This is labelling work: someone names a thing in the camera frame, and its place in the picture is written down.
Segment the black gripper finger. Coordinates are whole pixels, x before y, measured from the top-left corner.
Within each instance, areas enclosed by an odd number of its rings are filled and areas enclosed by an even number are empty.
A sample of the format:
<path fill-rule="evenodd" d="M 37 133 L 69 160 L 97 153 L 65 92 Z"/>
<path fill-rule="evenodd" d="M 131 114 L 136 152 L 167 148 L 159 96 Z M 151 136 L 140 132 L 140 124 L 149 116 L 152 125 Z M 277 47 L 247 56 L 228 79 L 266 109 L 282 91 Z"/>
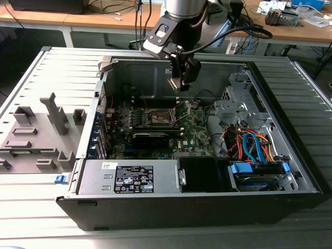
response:
<path fill-rule="evenodd" d="M 188 91 L 190 84 L 195 82 L 201 70 L 200 61 L 193 56 L 187 56 L 180 64 L 181 69 L 181 87 L 180 91 Z"/>
<path fill-rule="evenodd" d="M 176 51 L 175 53 L 170 54 L 173 78 L 183 78 L 185 59 L 186 57 L 183 55 L 182 51 Z"/>

